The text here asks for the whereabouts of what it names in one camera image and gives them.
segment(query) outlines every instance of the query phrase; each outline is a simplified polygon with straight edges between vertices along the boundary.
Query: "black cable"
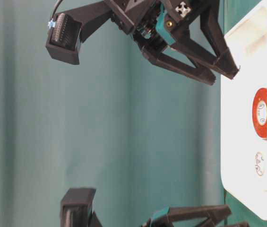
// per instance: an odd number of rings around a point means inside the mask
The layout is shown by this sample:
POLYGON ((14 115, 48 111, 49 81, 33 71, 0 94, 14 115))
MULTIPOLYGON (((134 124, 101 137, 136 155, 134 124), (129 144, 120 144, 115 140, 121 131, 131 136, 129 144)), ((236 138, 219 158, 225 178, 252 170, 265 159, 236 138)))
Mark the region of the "black cable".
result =
POLYGON ((59 5, 60 5, 62 2, 63 2, 63 0, 58 0, 58 1, 56 2, 56 4, 54 5, 52 14, 51 14, 51 16, 50 16, 50 20, 53 19, 53 15, 56 13, 56 11, 57 11, 59 5))

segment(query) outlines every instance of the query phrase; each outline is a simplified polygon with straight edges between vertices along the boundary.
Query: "teal plastic part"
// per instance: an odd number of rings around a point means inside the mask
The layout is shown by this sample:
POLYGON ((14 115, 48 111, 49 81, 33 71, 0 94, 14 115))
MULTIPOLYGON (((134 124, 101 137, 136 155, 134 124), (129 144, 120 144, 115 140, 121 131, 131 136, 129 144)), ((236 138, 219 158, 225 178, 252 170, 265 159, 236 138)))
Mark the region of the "teal plastic part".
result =
POLYGON ((168 45, 172 45, 173 43, 175 43, 175 39, 172 38, 170 33, 164 27, 164 18, 166 14, 167 11, 164 10, 164 5, 161 4, 161 14, 157 19, 157 24, 155 29, 158 32, 158 34, 160 34, 160 36, 166 41, 166 43, 168 43, 168 45))
POLYGON ((150 227, 152 226, 152 223, 155 222, 155 220, 159 219, 160 217, 162 217, 164 215, 167 215, 169 212, 169 208, 170 207, 165 207, 164 209, 155 212, 151 217, 150 227))

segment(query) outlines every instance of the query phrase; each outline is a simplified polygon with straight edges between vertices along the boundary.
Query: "white container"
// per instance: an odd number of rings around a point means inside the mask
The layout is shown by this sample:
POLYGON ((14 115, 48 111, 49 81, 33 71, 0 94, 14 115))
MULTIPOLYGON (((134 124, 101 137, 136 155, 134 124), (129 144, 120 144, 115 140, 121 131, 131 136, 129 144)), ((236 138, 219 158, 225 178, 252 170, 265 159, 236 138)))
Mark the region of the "white container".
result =
POLYGON ((267 90, 267 0, 225 39, 241 70, 234 80, 221 81, 222 182, 230 194, 267 220, 267 136, 262 135, 265 130, 267 134, 267 100, 264 93, 257 93, 267 90))

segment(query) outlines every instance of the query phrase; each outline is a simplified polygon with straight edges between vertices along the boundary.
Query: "teal curtain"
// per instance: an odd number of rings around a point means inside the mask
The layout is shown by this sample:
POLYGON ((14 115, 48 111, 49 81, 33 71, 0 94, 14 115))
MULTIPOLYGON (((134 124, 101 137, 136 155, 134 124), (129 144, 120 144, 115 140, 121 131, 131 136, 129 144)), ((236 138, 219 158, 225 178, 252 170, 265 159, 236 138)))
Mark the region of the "teal curtain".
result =
MULTIPOLYGON (((104 226, 223 203, 219 75, 210 87, 152 66, 111 22, 82 45, 80 66, 54 61, 54 3, 0 0, 0 227, 59 226, 69 187, 97 188, 104 226)), ((199 20, 191 31, 209 46, 199 20)))

